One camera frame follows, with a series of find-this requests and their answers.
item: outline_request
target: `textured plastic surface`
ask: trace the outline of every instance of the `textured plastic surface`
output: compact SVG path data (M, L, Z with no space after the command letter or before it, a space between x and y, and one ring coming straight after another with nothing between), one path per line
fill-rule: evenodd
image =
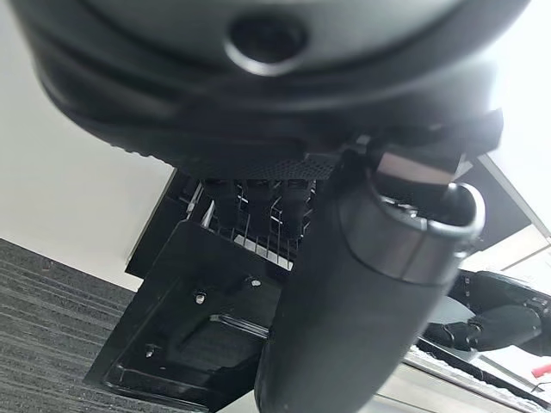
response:
M153 155L193 176L319 179L327 177L338 154L363 133L398 126L431 135L430 126L461 125L494 109L498 68L485 50L528 1L464 1L422 33L411 32L407 41L371 59L343 65L335 57L336 65L323 70L277 78L254 77L203 64L193 54L167 52L148 38L151 31L139 31L141 23L132 25L133 19L144 21L139 7L147 3L136 3L123 25L120 15L110 20L108 10L98 13L87 2L12 2L40 80L59 109L111 145ZM213 22L208 17L219 9L204 3L202 17ZM171 4L203 7L197 2ZM243 2L241 12L251 4ZM312 6L307 14L316 15L318 5L323 9L331 4L307 2ZM335 7L346 9L347 15L331 19L335 29L354 27L361 15L354 13L354 4L389 7L356 0L346 8L339 4ZM288 4L291 15L294 5ZM285 4L279 6L287 11ZM435 21L433 17L426 23ZM163 19L156 11L145 21L170 32ZM404 27L393 25L393 30ZM321 32L320 44L331 41L331 34ZM474 135L463 136L477 139Z
M383 206L368 185L360 158L345 155L314 213L264 347L255 386L262 413L358 411L448 291L456 252L481 230L483 206L467 193L459 202L470 210L470 219L458 221L458 230L468 230L458 231L460 236L452 231L430 234L422 219ZM355 199L356 189L365 202ZM355 199L358 208L348 208L344 217L348 199ZM369 203L375 206L366 208ZM382 213L387 222L370 214L373 209L387 210ZM351 237L352 228L361 228L363 239ZM440 250L424 237L452 241ZM373 251L377 241L377 254L356 253L362 245ZM421 261L430 265L418 266ZM410 280L401 280L401 274Z

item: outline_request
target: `metal rod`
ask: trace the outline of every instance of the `metal rod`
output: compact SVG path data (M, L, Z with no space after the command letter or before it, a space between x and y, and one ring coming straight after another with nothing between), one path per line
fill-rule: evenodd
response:
M189 215L193 212L193 208L195 208L195 204L199 201L201 198L201 195L203 193L203 186L199 182L197 184L197 188L195 188L195 192L193 193L193 196L191 197L191 200L189 201L188 208L186 209L186 213Z
M208 207L207 211L205 212L205 216L203 217L201 221L201 226L204 228L208 228L210 226L210 221L213 219L214 215L214 201L210 201L210 206Z
M251 220L251 216L247 215L247 225L245 226L245 236L243 237L243 246L245 246L245 241L247 240L247 234L249 233L249 221Z

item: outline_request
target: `black plastic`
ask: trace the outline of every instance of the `black plastic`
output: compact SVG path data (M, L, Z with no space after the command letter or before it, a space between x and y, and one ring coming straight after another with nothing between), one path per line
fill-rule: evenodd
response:
M204 7L205 16L216 9L178 3ZM87 2L16 0L12 6L47 94L111 145L199 178L326 179L339 153L361 134L398 128L409 136L438 135L433 126L453 126L468 129L466 141L485 140L487 126L479 124L495 109L498 69L485 50L527 3L465 1L381 55L277 78L172 56ZM495 125L490 134L499 130Z
M230 40L247 58L262 63L291 59L306 47L300 22L280 15L247 15L230 27Z
M182 222L85 381L185 410L221 409L252 389L286 278L274 263Z
M401 361L482 230L480 195L456 193L446 224L383 203L344 154L314 212L258 369L262 413L353 412Z

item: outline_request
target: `screw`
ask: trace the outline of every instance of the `screw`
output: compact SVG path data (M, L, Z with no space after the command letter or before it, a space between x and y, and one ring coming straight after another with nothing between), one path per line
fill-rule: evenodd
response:
M201 305L205 302L205 299L207 297L205 296L205 294L203 293L198 293L195 295L195 303L198 304L198 305Z

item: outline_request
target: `black plastic cover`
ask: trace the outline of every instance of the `black plastic cover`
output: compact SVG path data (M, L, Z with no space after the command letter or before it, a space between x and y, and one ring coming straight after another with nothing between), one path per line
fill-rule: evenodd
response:
M240 245L182 222L85 381L185 410L221 409L253 387L286 276Z

